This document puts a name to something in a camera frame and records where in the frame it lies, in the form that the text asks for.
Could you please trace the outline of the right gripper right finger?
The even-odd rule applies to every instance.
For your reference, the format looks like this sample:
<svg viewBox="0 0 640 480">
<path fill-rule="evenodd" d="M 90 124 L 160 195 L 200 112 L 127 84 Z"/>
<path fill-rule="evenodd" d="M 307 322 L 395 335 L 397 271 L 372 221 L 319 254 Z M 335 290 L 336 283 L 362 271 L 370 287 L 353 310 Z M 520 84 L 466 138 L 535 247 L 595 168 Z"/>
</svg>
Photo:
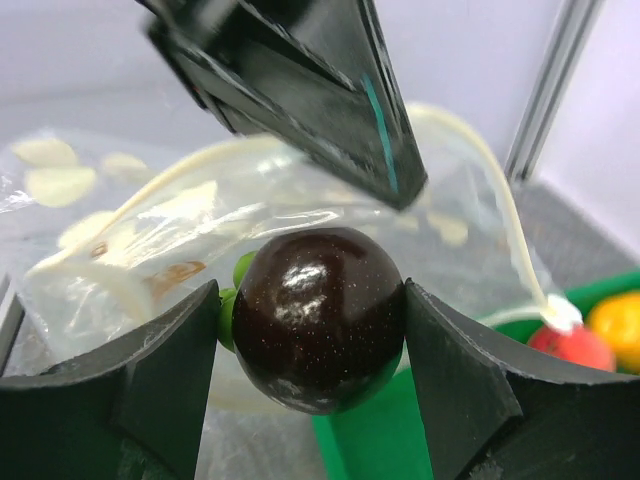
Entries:
<svg viewBox="0 0 640 480">
<path fill-rule="evenodd" d="M 635 479 L 639 380 L 541 353 L 406 285 L 407 347 L 437 479 Z"/>
</svg>

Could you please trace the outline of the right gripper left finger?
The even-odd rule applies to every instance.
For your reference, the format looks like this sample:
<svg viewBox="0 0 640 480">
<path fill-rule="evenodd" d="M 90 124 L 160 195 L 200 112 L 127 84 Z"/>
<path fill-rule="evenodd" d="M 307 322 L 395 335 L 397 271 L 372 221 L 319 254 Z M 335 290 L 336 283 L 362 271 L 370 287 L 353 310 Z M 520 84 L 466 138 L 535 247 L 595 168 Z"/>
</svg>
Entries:
<svg viewBox="0 0 640 480">
<path fill-rule="evenodd" d="M 193 478 L 218 311 L 210 281 L 97 349 L 2 378 L 2 478 Z"/>
</svg>

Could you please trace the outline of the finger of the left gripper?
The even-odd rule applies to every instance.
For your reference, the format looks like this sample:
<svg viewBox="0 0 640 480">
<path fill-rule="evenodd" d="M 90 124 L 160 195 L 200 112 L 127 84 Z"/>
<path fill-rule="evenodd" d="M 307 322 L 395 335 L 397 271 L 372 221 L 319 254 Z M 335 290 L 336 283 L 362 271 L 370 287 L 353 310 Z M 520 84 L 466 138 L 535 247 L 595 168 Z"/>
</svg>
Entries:
<svg viewBox="0 0 640 480">
<path fill-rule="evenodd" d="M 230 132 L 273 134 L 403 210 L 428 175 L 371 1 L 149 1 L 146 34 Z"/>
</svg>

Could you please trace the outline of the red peach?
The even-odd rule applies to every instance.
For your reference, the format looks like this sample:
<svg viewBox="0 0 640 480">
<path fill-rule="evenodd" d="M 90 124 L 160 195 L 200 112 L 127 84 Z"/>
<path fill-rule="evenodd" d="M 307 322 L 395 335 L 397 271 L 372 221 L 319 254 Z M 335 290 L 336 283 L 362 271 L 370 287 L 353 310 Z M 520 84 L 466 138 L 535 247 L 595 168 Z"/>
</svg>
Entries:
<svg viewBox="0 0 640 480">
<path fill-rule="evenodd" d="M 616 370 L 611 348 L 583 326 L 575 327 L 571 333 L 560 333 L 543 326 L 529 338 L 527 345 L 570 363 L 608 372 Z"/>
</svg>

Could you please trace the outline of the orange yellow fruit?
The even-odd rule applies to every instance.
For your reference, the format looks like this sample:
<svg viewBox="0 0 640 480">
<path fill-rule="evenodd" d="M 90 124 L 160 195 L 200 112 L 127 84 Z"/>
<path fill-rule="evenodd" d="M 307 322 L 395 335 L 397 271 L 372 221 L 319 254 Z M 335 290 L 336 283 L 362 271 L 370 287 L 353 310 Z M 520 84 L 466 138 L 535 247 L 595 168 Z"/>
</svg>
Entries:
<svg viewBox="0 0 640 480">
<path fill-rule="evenodd" d="M 639 373 L 639 291 L 613 295 L 598 302 L 587 324 L 614 352 L 617 364 Z"/>
</svg>

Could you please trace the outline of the clear dotted zip bag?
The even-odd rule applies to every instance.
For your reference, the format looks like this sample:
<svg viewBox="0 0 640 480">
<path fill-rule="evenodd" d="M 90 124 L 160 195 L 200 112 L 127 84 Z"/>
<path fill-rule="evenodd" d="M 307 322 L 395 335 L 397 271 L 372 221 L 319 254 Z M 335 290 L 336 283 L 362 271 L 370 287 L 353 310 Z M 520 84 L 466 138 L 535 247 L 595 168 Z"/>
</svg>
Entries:
<svg viewBox="0 0 640 480">
<path fill-rule="evenodd" d="M 401 271 L 471 317 L 527 316 L 569 331 L 579 311 L 527 250 L 506 180 L 457 116 L 408 108 L 435 182 L 402 214 L 314 169 L 269 135 L 229 141 L 155 175 L 146 154 L 105 140 L 39 134 L 11 149 L 24 181 L 3 190 L 2 237 L 20 297 L 53 362 L 141 326 L 247 250 L 283 233 L 349 226 Z"/>
</svg>

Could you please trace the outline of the dark purple mangosteen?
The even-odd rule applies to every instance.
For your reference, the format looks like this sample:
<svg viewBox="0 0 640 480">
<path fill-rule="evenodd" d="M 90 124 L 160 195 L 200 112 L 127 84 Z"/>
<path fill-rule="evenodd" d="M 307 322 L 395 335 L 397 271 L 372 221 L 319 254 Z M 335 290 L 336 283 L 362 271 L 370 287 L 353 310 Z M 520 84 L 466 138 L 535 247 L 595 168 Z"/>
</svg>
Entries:
<svg viewBox="0 0 640 480">
<path fill-rule="evenodd" d="M 357 406 L 393 376 L 406 331 L 404 280 L 390 255 L 347 227 L 274 237 L 255 254 L 231 316 L 249 381 L 310 415 Z"/>
</svg>

